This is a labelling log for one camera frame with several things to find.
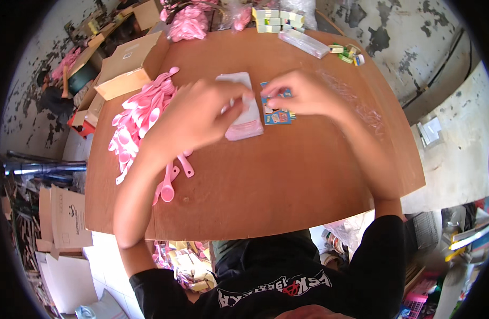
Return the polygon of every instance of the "white graphic print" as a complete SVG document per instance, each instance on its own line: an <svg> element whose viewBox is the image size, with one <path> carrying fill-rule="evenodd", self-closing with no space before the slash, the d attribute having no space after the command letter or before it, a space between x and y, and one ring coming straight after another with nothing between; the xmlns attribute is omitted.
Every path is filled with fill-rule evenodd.
<svg viewBox="0 0 489 319"><path fill-rule="evenodd" d="M218 292L219 307L223 308L233 307L240 300L257 292L278 290L279 292L283 292L288 294L289 296L295 297L301 296L311 288L317 287L318 285L326 285L328 287L331 287L331 281L323 270L319 271L319 273L313 278L307 278L304 275L297 275L292 278L286 279L285 276L282 276L269 284L260 285L257 288L254 288L247 292L232 292L220 288L217 288L216 290Z"/></svg>

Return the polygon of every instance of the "colorful printed card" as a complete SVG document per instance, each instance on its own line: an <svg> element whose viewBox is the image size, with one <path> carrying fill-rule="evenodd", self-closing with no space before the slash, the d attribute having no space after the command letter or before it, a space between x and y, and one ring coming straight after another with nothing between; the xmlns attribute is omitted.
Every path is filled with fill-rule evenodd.
<svg viewBox="0 0 489 319"><path fill-rule="evenodd" d="M263 82L260 86L264 87L268 82ZM278 96L282 98L291 97L292 93L290 93L289 89L286 89L285 92L278 94ZM266 125L277 125L277 124L292 124L292 119L296 119L296 115L294 113L289 112L289 110L285 109L272 109L268 107L267 102L271 99L271 97L262 97L262 110L264 111L264 124Z"/></svg>

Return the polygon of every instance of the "white wall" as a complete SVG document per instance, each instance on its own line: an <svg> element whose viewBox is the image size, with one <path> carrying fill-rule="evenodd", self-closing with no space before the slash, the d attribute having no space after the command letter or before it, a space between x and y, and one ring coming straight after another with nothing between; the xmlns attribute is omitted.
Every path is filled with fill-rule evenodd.
<svg viewBox="0 0 489 319"><path fill-rule="evenodd" d="M103 0L108 10L118 0ZM97 9L92 0L58 0L45 16L36 34L28 43L11 82L3 112L0 133L0 153L15 150L22 153L61 158L68 128L58 125L48 110L37 102L41 95L37 74L47 65L55 69L73 43L64 25L81 23Z"/></svg>
<svg viewBox="0 0 489 319"><path fill-rule="evenodd" d="M461 28L443 0L317 0L317 8L365 48L401 105L430 82ZM445 67L445 82L422 95L430 98L416 101L408 120L430 112L464 81L470 58L466 34L459 44L452 66Z"/></svg>

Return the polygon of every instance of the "black cable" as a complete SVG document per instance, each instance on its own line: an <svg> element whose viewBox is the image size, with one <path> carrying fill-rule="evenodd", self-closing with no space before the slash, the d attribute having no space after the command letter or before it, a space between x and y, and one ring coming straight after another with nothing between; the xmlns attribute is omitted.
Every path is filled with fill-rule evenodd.
<svg viewBox="0 0 489 319"><path fill-rule="evenodd" d="M466 72L465 80L470 76L471 74L471 66L473 62L473 57L471 56L471 52L473 51L473 45L471 43L471 38L470 38L470 67L468 67L468 72Z"/></svg>
<svg viewBox="0 0 489 319"><path fill-rule="evenodd" d="M432 78L432 80L423 89L416 90L416 96L413 99L409 100L409 102L407 102L406 104L404 104L402 106L402 109L407 108L411 103L414 102L414 100L418 99L423 92L427 91L432 86L432 84L434 83L434 81L437 79L439 73L441 73L441 71L443 71L443 69L446 66L446 63L450 60L450 57L454 53L455 48L457 48L457 45L459 44L459 42L460 42L460 40L461 40L462 35L464 34L464 32L465 32L465 29L464 28L462 28L459 31L459 35L457 37L457 40L455 40L453 47L450 49L450 52L448 53L448 56L446 57L445 61L443 62L443 65L439 68L438 72L436 73L436 75L434 75L434 77ZM469 69L469 72L471 72L471 53L470 53L470 69Z"/></svg>

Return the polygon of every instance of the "wooden table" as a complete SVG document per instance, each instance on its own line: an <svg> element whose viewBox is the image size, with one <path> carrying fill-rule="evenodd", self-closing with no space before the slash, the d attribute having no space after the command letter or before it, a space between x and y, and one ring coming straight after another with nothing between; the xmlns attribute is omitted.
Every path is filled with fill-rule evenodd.
<svg viewBox="0 0 489 319"><path fill-rule="evenodd" d="M358 43L317 31L307 34L326 44ZM178 66L172 77L181 86L219 74L248 72L261 105L260 83L292 68L323 70L347 84L362 114L375 111L375 136L394 159L401 192L425 185L420 157L407 119L371 58L356 67L329 54L322 60L282 42L276 34L245 29L211 32L204 40L173 43L161 72ZM86 227L112 233L113 203L120 175L117 156L107 150L115 131L113 117L128 93L105 103L92 142L86 184ZM195 175L180 173L172 183L175 198L153 207L146 238L219 240L272 235L322 225L373 207L370 193L341 131L322 116L298 116L291 125L265 125L258 137L196 150L189 161ZM181 167L177 159L175 165Z"/></svg>

